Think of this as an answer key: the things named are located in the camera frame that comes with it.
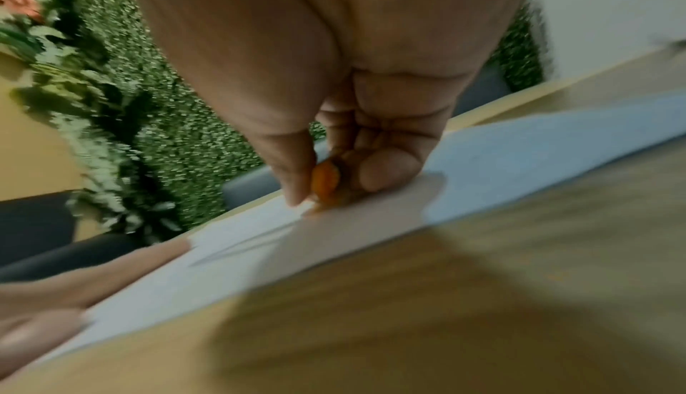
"flower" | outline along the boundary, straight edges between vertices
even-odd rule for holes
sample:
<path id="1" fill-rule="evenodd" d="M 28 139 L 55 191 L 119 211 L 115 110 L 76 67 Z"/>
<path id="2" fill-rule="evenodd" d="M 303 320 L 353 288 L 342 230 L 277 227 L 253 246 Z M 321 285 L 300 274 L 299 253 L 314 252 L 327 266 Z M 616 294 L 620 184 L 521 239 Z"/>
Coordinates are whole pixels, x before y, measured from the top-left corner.
<path id="1" fill-rule="evenodd" d="M 40 4 L 37 0 L 0 0 L 7 11 L 11 14 L 23 14 L 35 21 L 42 21 Z"/>

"sheet of paper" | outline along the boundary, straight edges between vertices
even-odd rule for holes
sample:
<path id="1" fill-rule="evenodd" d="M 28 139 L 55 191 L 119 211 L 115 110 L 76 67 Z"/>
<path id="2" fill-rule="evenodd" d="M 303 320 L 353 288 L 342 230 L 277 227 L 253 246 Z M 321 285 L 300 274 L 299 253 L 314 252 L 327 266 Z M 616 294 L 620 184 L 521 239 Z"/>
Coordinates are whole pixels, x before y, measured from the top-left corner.
<path id="1" fill-rule="evenodd" d="M 92 325 L 42 360 L 141 330 L 351 252 L 559 184 L 686 134 L 686 94 L 465 129 L 409 186 L 313 217 L 278 197 L 210 225 L 194 249 L 91 311 Z"/>

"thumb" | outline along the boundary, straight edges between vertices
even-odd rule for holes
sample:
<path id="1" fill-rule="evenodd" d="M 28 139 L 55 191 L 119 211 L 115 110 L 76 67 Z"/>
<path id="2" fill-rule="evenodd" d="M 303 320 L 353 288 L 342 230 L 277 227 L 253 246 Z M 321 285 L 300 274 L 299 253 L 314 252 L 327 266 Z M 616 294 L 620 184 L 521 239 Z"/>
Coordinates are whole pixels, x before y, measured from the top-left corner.
<path id="1" fill-rule="evenodd" d="M 51 310 L 0 322 L 0 380 L 74 337 L 85 323 L 80 310 Z"/>
<path id="2" fill-rule="evenodd" d="M 312 169 L 317 163 L 309 130 L 279 135 L 245 134 L 245 137 L 272 168 L 288 205 L 303 202 L 309 196 Z"/>

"table surface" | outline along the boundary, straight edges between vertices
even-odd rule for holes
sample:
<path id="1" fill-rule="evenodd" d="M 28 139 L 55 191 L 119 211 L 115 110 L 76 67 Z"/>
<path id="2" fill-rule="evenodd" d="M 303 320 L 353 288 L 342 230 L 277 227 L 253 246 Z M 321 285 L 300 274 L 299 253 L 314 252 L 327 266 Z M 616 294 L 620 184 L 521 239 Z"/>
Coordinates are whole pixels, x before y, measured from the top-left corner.
<path id="1" fill-rule="evenodd" d="M 449 129 L 685 85 L 686 61 L 664 51 Z M 673 142 L 67 355 L 0 392 L 683 393 L 685 220 L 686 144 Z"/>

